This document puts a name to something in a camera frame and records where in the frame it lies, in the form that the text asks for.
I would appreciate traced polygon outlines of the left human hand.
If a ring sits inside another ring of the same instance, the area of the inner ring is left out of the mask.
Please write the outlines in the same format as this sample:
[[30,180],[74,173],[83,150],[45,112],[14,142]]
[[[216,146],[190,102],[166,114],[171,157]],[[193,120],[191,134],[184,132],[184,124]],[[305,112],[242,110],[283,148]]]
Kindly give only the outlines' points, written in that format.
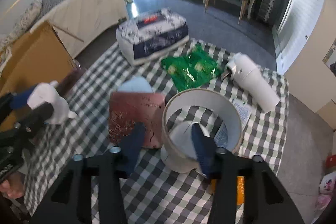
[[14,199],[21,198],[24,195],[24,185],[21,178],[18,176],[11,176],[1,184],[1,193],[6,198]]

